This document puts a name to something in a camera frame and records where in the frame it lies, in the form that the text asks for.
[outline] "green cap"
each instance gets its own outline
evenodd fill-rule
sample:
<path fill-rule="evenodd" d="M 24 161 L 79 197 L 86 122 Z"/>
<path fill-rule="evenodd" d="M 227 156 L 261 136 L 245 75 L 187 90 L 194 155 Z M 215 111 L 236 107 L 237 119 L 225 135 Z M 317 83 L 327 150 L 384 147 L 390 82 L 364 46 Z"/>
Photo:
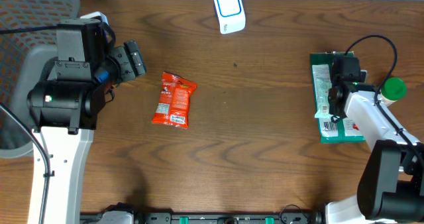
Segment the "green cap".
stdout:
<path fill-rule="evenodd" d="M 383 88 L 382 95 L 391 101 L 398 101 L 406 95 L 406 84 L 399 78 L 389 78 Z"/>

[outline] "white object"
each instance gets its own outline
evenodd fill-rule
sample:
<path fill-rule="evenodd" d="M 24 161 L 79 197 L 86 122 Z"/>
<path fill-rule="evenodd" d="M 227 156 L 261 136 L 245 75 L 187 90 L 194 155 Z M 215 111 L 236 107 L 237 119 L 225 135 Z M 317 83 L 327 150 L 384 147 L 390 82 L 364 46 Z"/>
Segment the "white object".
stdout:
<path fill-rule="evenodd" d="M 374 105 L 374 94 L 373 91 L 350 93 L 344 107 L 346 116 L 354 121 L 364 136 L 370 150 L 374 148 L 377 140 L 394 140 L 398 144 L 406 144 L 399 135 L 396 135 L 395 129 Z M 380 105 L 392 121 L 399 128 L 403 128 L 384 103 Z M 403 130 L 403 133 L 414 145 L 419 142 L 417 138 L 409 134 L 406 130 Z M 325 219 L 326 224 L 369 224 L 376 222 L 366 220 L 363 214 L 361 214 L 356 196 L 327 204 L 325 206 Z M 396 223 L 394 220 L 389 219 L 378 221 L 382 223 Z"/>
<path fill-rule="evenodd" d="M 246 26 L 241 0 L 214 0 L 221 34 L 237 32 Z"/>
<path fill-rule="evenodd" d="M 87 14 L 87 15 L 83 15 L 83 16 L 81 16 L 80 18 L 81 18 L 81 19 L 93 19 L 93 18 L 97 18 L 97 19 L 99 19 L 101 22 L 105 22 L 105 23 L 109 24 L 109 23 L 107 22 L 107 17 L 106 17 L 106 15 L 104 15 L 102 12 L 99 12 L 99 11 L 92 12 L 92 13 L 89 13 L 89 14 Z"/>
<path fill-rule="evenodd" d="M 94 131 L 79 129 L 69 135 L 67 128 L 41 127 L 34 136 L 50 158 L 51 171 L 44 224 L 75 224 L 80 222 L 83 173 Z M 28 224 L 38 223 L 44 187 L 44 163 L 34 146 L 34 176 Z"/>
<path fill-rule="evenodd" d="M 369 224 L 369 223 L 396 223 L 389 219 L 380 219 L 378 221 L 365 220 L 361 214 L 356 195 L 348 197 L 342 201 L 334 201 L 325 206 L 326 224 Z"/>
<path fill-rule="evenodd" d="M 386 107 L 389 107 L 389 105 L 397 102 L 397 101 L 392 101 L 391 99 L 385 98 L 384 95 L 382 95 L 382 101 L 384 102 L 384 105 L 386 105 Z"/>
<path fill-rule="evenodd" d="M 126 211 L 107 211 L 97 224 L 133 224 L 134 215 Z"/>
<path fill-rule="evenodd" d="M 381 103 L 380 105 L 392 121 L 400 129 L 403 129 L 405 136 L 414 145 L 416 145 L 419 140 L 404 129 L 384 103 Z M 374 105 L 373 91 L 358 91 L 350 93 L 346 100 L 344 112 L 348 118 L 354 121 L 359 131 L 364 136 L 370 150 L 374 148 L 377 140 L 394 140 L 398 144 L 406 144 L 399 135 L 396 135 L 396 130 L 383 116 L 377 106 Z"/>

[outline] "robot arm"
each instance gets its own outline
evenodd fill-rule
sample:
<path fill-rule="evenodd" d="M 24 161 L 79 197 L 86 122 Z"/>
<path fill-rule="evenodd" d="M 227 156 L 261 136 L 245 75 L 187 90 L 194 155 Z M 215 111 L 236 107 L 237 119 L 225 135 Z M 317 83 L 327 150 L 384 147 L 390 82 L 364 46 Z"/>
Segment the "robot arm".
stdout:
<path fill-rule="evenodd" d="M 365 84 L 357 58 L 337 58 L 331 72 L 330 113 L 353 119 L 372 153 L 361 177 L 358 193 L 325 207 L 326 224 L 395 223 L 424 220 L 423 169 L 411 147 L 392 123 L 421 150 L 422 144 L 390 113 L 376 88 Z M 399 172 L 412 175 L 410 182 L 398 180 Z"/>
<path fill-rule="evenodd" d="M 58 57 L 52 58 L 48 79 L 38 81 L 27 97 L 35 122 L 33 134 L 49 157 L 51 169 L 46 185 L 42 155 L 34 147 L 28 224 L 39 220 L 43 224 L 80 222 L 85 161 L 97 114 L 106 104 L 105 94 L 111 93 L 113 99 L 112 85 L 146 73 L 136 42 L 130 40 L 115 48 L 115 35 L 107 20 L 103 21 L 104 15 L 93 16 L 60 22 L 56 30 Z M 42 55 L 43 47 L 37 52 Z M 46 201 L 42 201 L 43 190 L 48 194 Z"/>

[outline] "wood grain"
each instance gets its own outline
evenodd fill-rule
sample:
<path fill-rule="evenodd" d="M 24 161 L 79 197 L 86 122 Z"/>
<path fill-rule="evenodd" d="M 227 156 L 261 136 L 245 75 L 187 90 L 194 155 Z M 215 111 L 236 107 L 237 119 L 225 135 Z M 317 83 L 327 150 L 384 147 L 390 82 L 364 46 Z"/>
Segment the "wood grain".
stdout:
<path fill-rule="evenodd" d="M 116 89 L 85 167 L 81 211 L 127 201 L 142 210 L 313 209 L 355 194 L 366 144 L 320 144 L 309 53 L 344 50 L 367 34 L 397 45 L 407 96 L 390 110 L 424 139 L 424 1 L 244 0 L 247 24 L 219 34 L 212 0 L 81 0 L 102 11 L 117 44 L 135 39 L 148 73 Z M 372 82 L 392 51 L 354 48 Z M 189 129 L 150 123 L 163 71 L 198 83 Z M 26 223 L 31 158 L 0 160 L 0 223 Z"/>

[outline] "chip bag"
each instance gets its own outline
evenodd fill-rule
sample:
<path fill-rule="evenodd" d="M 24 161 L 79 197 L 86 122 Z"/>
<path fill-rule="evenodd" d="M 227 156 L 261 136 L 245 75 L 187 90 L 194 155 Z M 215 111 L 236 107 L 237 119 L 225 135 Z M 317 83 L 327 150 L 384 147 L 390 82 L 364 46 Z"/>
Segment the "chip bag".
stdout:
<path fill-rule="evenodd" d="M 164 72 L 158 108 L 152 123 L 188 128 L 190 96 L 197 84 Z"/>

